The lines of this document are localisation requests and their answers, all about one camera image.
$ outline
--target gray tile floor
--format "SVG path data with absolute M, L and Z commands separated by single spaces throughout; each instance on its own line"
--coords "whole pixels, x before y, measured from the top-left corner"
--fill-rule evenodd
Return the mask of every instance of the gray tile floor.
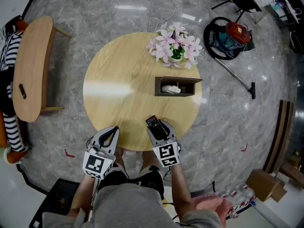
M 215 17 L 234 21 L 238 17 L 232 3 L 210 9 L 221 0 L 175 1 L 178 6 L 170 21 L 188 24 L 196 37 L 202 38 Z M 82 96 L 90 61 L 111 39 L 135 31 L 153 32 L 173 9 L 171 0 L 33 1 L 25 18 L 28 22 L 49 15 L 57 27 L 73 35 L 72 39 L 56 36 L 48 74 L 48 102 L 65 109 L 41 115 L 28 125 L 33 148 L 22 166 L 34 184 L 50 190 L 58 178 L 81 179 L 85 143 L 95 133 Z M 279 100 L 290 97 L 282 33 L 270 14 L 257 25 L 251 16 L 245 13 L 239 23 L 253 30 L 256 48 L 226 63 L 246 82 L 256 83 L 256 100 L 206 50 L 198 59 L 203 79 L 200 111 L 179 138 L 191 190 L 201 190 L 211 181 L 220 190 L 261 168 L 273 138 Z M 241 152 L 246 145 L 246 152 Z M 66 157 L 65 149 L 75 158 Z M 126 151 L 124 159 L 134 177 L 140 169 L 140 154 Z

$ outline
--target striped cloth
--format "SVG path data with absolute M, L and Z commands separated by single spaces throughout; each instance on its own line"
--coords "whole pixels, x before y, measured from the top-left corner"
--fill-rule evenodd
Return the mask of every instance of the striped cloth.
M 22 35 L 23 35 L 23 32 L 18 33 L 18 34 L 10 34 L 7 36 L 5 45 L 2 50 L 1 58 L 0 58 L 0 71 L 1 72 L 9 69 L 10 67 L 15 66 L 17 52 L 19 49 Z M 9 99 L 12 99 L 12 84 L 13 84 L 13 82 L 11 82 L 11 84 L 6 87 Z M 27 147 L 24 146 L 24 144 L 22 142 L 17 117 L 8 116 L 3 113 L 3 118 L 4 118 L 6 136 L 10 143 L 11 149 L 16 152 L 26 151 Z

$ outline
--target white cable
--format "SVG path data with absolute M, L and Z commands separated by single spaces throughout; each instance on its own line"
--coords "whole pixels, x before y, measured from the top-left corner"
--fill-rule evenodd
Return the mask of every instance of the white cable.
M 156 26 L 155 26 L 154 33 L 155 33 L 155 31 L 156 31 L 157 26 L 158 26 L 160 23 L 163 23 L 163 22 L 167 21 L 168 19 L 172 18 L 173 14 L 174 14 L 174 12 L 175 12 L 175 10 L 176 10 L 176 7 L 177 7 L 177 4 L 175 3 L 175 1 L 172 0 L 172 2 L 173 2 L 174 5 L 175 5 L 175 8 L 174 8 L 174 11 L 173 11 L 172 15 L 171 15 L 169 18 L 167 18 L 167 19 L 165 19 L 165 20 L 163 20 L 163 21 L 161 21 L 161 22 L 158 22 L 158 23 L 156 24 Z

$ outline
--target potted flower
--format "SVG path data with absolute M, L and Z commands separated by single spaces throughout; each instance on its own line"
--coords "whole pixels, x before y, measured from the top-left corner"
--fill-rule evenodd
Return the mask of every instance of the potted flower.
M 166 24 L 156 31 L 156 38 L 150 39 L 149 53 L 157 62 L 161 58 L 165 67 L 181 67 L 179 63 L 186 60 L 185 67 L 190 69 L 198 63 L 196 58 L 202 50 L 200 39 L 189 36 L 180 22 L 174 22 L 168 29 Z

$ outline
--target person's left arm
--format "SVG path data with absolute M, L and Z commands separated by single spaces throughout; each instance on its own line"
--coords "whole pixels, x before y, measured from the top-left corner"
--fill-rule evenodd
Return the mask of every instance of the person's left arm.
M 86 215 L 89 214 L 91 209 L 94 183 L 95 178 L 84 175 L 73 197 L 71 209 L 67 216 L 76 218 L 80 209 L 82 209 Z

